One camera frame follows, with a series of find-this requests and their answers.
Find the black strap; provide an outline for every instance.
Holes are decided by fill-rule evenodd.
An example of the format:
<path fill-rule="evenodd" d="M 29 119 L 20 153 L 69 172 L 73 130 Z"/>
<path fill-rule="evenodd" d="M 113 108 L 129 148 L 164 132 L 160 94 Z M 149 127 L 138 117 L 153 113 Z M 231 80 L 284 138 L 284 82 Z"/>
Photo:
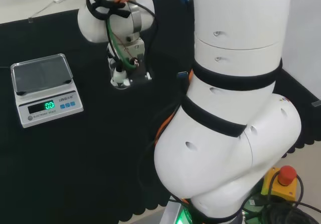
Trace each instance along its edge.
<path fill-rule="evenodd" d="M 118 15 L 123 18 L 128 18 L 130 16 L 130 11 L 120 10 L 126 6 L 125 3 L 116 3 L 107 0 L 94 0 L 92 4 L 90 0 L 86 0 L 86 5 L 90 13 L 99 20 L 106 20 L 110 15 Z M 108 8 L 109 12 L 107 14 L 100 13 L 96 9 L 98 7 Z"/>
<path fill-rule="evenodd" d="M 251 91 L 271 85 L 276 80 L 276 76 L 282 69 L 282 59 L 280 65 L 272 72 L 249 77 L 229 76 L 212 72 L 196 61 L 193 64 L 194 74 L 203 82 L 226 90 Z"/>
<path fill-rule="evenodd" d="M 229 122 L 205 111 L 187 96 L 182 97 L 182 108 L 196 122 L 223 135 L 239 137 L 246 128 L 246 125 Z"/>
<path fill-rule="evenodd" d="M 210 218 L 207 217 L 206 215 L 204 215 L 203 213 L 201 213 L 199 210 L 197 210 L 193 204 L 192 201 L 190 199 L 187 199 L 187 201 L 189 202 L 189 208 L 188 211 L 191 214 L 192 217 L 192 221 L 193 224 L 220 224 L 220 223 L 224 223 L 224 222 L 228 222 L 232 219 L 234 219 L 235 217 L 237 217 L 241 212 L 242 212 L 242 207 L 233 215 L 228 216 L 228 217 L 224 217 L 224 218 Z"/>

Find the black cloth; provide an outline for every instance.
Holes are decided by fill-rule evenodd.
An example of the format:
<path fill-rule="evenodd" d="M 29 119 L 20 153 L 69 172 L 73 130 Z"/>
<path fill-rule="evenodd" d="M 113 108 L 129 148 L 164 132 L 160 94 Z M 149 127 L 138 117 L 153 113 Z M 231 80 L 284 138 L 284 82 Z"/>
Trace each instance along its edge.
<path fill-rule="evenodd" d="M 83 38 L 77 11 L 38 17 L 32 24 L 0 25 L 0 66 L 64 53 L 84 105 L 82 113 L 23 129 L 10 70 L 0 69 L 1 223 L 116 224 L 166 205 L 169 195 L 155 176 L 152 151 L 142 165 L 144 189 L 136 167 L 173 111 L 180 91 L 177 72 L 190 70 L 194 61 L 194 22 L 181 0 L 154 4 L 159 32 L 147 57 L 154 79 L 137 89 L 118 91 L 110 85 L 107 45 Z M 147 46 L 153 30 L 142 36 Z M 295 89 L 296 84 L 283 72 L 276 92 L 300 112 L 300 148 L 320 133 L 315 131 L 318 118 L 307 108 L 316 98 L 301 86 Z"/>

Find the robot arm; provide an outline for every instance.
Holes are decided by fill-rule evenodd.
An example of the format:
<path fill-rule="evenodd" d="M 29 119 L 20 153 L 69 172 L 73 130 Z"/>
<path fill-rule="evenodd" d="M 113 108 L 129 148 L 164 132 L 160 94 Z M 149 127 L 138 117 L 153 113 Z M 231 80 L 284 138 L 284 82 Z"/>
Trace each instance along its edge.
<path fill-rule="evenodd" d="M 106 14 L 109 8 L 97 7 L 94 11 L 103 14 L 104 18 L 93 15 L 93 6 L 101 5 L 103 0 L 87 0 L 86 5 L 79 10 L 78 25 L 83 36 L 90 42 L 108 42 Z M 151 80 L 149 69 L 144 62 L 145 45 L 139 33 L 151 27 L 154 21 L 154 6 L 152 0 L 133 0 L 126 2 L 124 7 L 119 9 L 128 13 L 128 17 L 112 14 L 109 18 L 112 43 L 108 45 L 108 64 L 111 72 L 111 84 L 123 89 L 144 83 Z"/>
<path fill-rule="evenodd" d="M 153 11 L 151 0 L 141 3 Z M 154 161 L 163 185 L 190 199 L 195 216 L 232 222 L 253 186 L 299 136 L 296 109 L 272 94 L 282 68 L 289 3 L 194 0 L 195 76 L 157 143 Z M 152 18 L 139 11 L 145 30 Z M 134 18 L 112 16 L 113 32 L 123 39 L 135 36 Z M 89 41 L 107 41 L 105 22 L 86 7 L 78 22 Z"/>

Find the red button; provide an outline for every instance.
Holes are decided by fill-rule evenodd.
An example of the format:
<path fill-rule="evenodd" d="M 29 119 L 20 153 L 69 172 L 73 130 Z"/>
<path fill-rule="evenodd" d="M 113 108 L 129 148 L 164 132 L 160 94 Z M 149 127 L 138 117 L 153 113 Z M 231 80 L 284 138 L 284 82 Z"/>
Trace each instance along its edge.
<path fill-rule="evenodd" d="M 296 178 L 296 170 L 288 165 L 283 166 L 277 178 L 281 185 L 288 186 Z"/>

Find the green digital display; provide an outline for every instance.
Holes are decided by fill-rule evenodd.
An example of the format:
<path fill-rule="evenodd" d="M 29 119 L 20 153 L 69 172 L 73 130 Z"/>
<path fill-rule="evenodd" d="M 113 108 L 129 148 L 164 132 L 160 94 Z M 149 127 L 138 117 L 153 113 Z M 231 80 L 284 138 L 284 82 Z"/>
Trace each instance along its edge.
<path fill-rule="evenodd" d="M 28 107 L 29 113 L 30 114 L 34 114 L 43 110 L 48 110 L 48 109 L 52 109 L 55 107 L 55 103 L 53 100 L 47 101 L 47 102 L 42 102 L 42 103 L 38 103 L 32 106 Z"/>
<path fill-rule="evenodd" d="M 45 103 L 45 109 L 51 109 L 55 107 L 55 103 L 53 101 Z"/>

